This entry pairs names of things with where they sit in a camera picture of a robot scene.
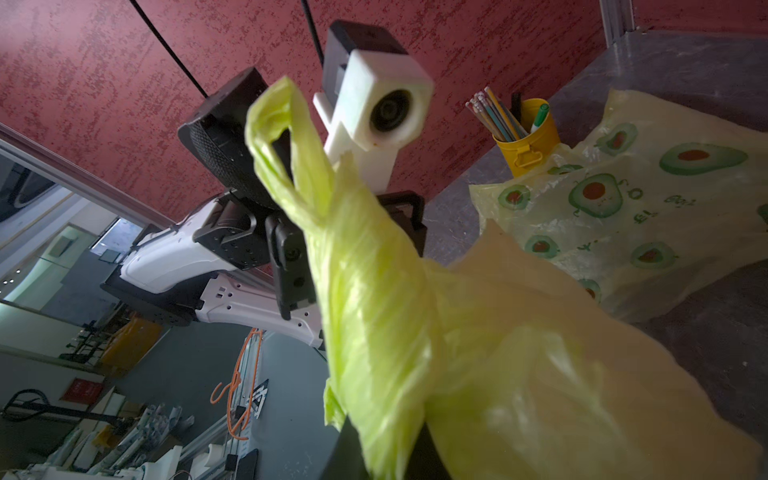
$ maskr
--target orange cable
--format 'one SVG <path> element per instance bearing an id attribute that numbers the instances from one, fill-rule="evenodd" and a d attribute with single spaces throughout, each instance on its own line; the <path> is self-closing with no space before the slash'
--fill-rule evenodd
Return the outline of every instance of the orange cable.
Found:
<path id="1" fill-rule="evenodd" d="M 240 364 L 243 362 L 243 355 L 245 354 L 245 350 L 248 347 L 248 344 L 250 343 L 250 340 L 253 338 L 254 335 L 259 336 L 259 345 L 256 351 L 256 364 L 253 366 L 253 381 L 252 381 L 253 384 L 256 383 L 256 373 L 259 368 L 259 356 L 261 354 L 261 342 L 263 341 L 264 336 L 263 336 L 263 331 L 258 329 L 251 329 L 245 341 L 243 342 L 242 348 L 240 348 L 240 355 L 237 357 L 237 362 L 235 363 L 235 369 L 232 372 L 232 381 L 226 384 L 221 389 L 219 396 L 216 397 L 215 399 L 214 399 L 214 395 L 216 395 L 216 391 L 219 389 L 219 387 L 221 387 L 221 382 L 219 382 L 219 384 L 216 385 L 216 388 L 214 388 L 213 392 L 210 394 L 210 402 L 212 404 L 215 404 L 221 400 L 221 398 L 224 395 L 224 392 L 229 390 L 229 395 L 227 396 L 227 430 L 229 430 L 229 433 L 230 435 L 232 435 L 232 438 L 236 440 L 248 440 L 248 437 L 237 436 L 236 430 L 238 428 L 240 429 L 245 428 L 245 426 L 248 425 L 248 422 L 250 421 L 250 411 L 251 411 L 251 406 L 253 405 L 253 390 L 251 389 L 250 397 L 248 399 L 248 407 L 246 408 L 246 411 L 240 416 L 240 418 L 237 420 L 237 422 L 234 425 L 232 425 L 232 417 L 230 416 L 229 408 L 232 405 L 234 391 L 242 382 L 242 379 L 240 378 Z"/>

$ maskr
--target pencil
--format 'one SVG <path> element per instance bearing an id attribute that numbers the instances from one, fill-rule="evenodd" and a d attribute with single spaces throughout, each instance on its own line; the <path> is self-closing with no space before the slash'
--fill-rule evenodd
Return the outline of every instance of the pencil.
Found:
<path id="1" fill-rule="evenodd" d="M 493 107 L 488 103 L 488 100 L 486 100 L 485 95 L 481 92 L 477 93 L 477 99 L 480 102 L 480 104 L 485 108 L 485 111 L 488 112 L 488 116 L 493 120 L 493 123 L 496 124 L 496 127 L 499 129 L 499 131 L 502 133 L 502 136 L 504 137 L 504 140 L 507 142 L 512 141 L 512 136 L 507 133 L 506 127 L 502 123 L 502 121 L 496 117 L 496 113 L 493 111 Z"/>
<path id="2" fill-rule="evenodd" d="M 491 134 L 493 134 L 493 129 L 485 122 L 485 119 L 480 115 L 480 112 L 475 110 L 475 107 L 472 106 L 470 102 L 467 102 L 464 104 L 465 107 L 467 107 L 467 110 L 471 111 L 473 115 L 477 117 L 478 120 L 480 120 L 480 123 L 483 124 L 483 127 L 487 128 Z"/>
<path id="3" fill-rule="evenodd" d="M 475 108 L 475 111 L 480 115 L 480 118 L 485 120 L 486 127 L 491 131 L 494 137 L 498 138 L 499 140 L 504 138 L 504 135 L 502 135 L 502 132 L 496 127 L 495 123 L 491 118 L 488 116 L 488 113 L 485 111 L 485 108 L 480 104 L 477 98 L 472 98 L 469 100 L 472 103 L 472 106 Z"/>
<path id="4" fill-rule="evenodd" d="M 491 90 L 490 87 L 485 87 L 485 93 L 488 95 L 488 98 L 491 100 L 491 103 L 493 103 L 494 107 L 498 111 L 498 116 L 504 121 L 504 123 L 507 124 L 509 133 L 511 133 L 512 136 L 515 137 L 516 141 L 520 140 L 521 139 L 520 133 L 515 129 L 515 126 L 512 124 L 509 118 L 507 118 L 507 114 L 502 110 L 502 107 L 499 105 L 498 100 L 496 99 L 496 95 L 493 94 L 493 90 Z"/>
<path id="5" fill-rule="evenodd" d="M 499 104 L 502 106 L 502 109 L 504 109 L 504 112 L 507 114 L 507 116 L 510 118 L 510 120 L 512 120 L 512 124 L 515 126 L 515 128 L 517 129 L 517 131 L 518 131 L 518 133 L 520 134 L 520 136 L 521 136 L 521 137 L 527 137 L 527 136 L 528 136 L 528 132 L 527 132 L 527 131 L 526 131 L 526 130 L 523 128 L 523 126 L 520 124 L 520 121 L 517 119 L 517 117 L 516 117 L 516 116 L 514 116 L 514 115 L 513 115 L 513 114 L 512 114 L 512 113 L 511 113 L 511 112 L 510 112 L 510 111 L 509 111 L 507 108 L 506 108 L 506 106 L 505 106 L 503 103 L 499 102 Z"/>

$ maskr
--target camera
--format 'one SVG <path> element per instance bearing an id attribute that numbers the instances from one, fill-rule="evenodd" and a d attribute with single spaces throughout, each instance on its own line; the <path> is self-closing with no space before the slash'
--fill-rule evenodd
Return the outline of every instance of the camera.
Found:
<path id="1" fill-rule="evenodd" d="M 384 28 L 337 20 L 328 31 L 323 92 L 313 99 L 332 164 L 351 152 L 375 194 L 386 191 L 397 152 L 424 128 L 435 84 Z"/>

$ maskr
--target gray table surface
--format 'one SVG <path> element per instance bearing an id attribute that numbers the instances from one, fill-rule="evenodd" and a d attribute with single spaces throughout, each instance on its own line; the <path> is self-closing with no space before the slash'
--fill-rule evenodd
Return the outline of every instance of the gray table surface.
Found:
<path id="1" fill-rule="evenodd" d="M 670 32 L 625 35 L 549 99 L 564 143 L 600 123 L 611 88 L 644 91 L 768 130 L 768 38 Z M 512 175 L 493 147 L 425 209 L 425 256 L 449 264 L 478 237 L 470 184 Z M 728 421 L 768 445 L 768 261 L 746 266 L 637 325 L 664 344 Z"/>
<path id="2" fill-rule="evenodd" d="M 259 449 L 257 478 L 319 478 L 339 437 L 323 424 L 328 364 L 322 354 L 285 335 L 270 336 L 261 348 L 257 385 L 268 379 L 268 392 L 261 415 L 246 428 L 249 439 L 240 454 Z M 255 358 L 254 350 L 249 363 Z M 245 391 L 251 390 L 250 376 L 244 383 Z"/>

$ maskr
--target avocado print bag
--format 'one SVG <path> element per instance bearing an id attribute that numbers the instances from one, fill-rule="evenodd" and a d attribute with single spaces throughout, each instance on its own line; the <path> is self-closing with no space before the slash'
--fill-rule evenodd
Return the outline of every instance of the avocado print bag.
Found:
<path id="1" fill-rule="evenodd" d="M 495 220 L 625 322 L 768 258 L 768 134 L 638 91 L 611 91 L 573 150 L 470 192 L 481 229 Z"/>

